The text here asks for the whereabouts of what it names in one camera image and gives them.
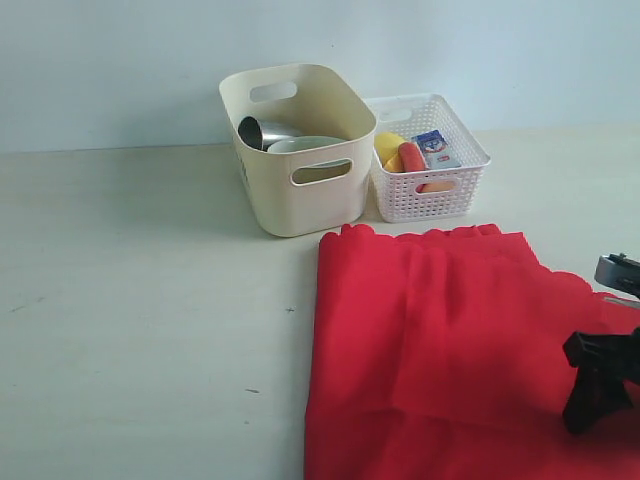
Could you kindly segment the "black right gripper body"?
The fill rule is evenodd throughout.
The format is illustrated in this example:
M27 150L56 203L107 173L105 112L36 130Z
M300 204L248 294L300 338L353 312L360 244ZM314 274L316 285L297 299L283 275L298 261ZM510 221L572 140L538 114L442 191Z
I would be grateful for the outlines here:
M621 376L635 385L640 384L640 337L635 328L624 338L621 347Z

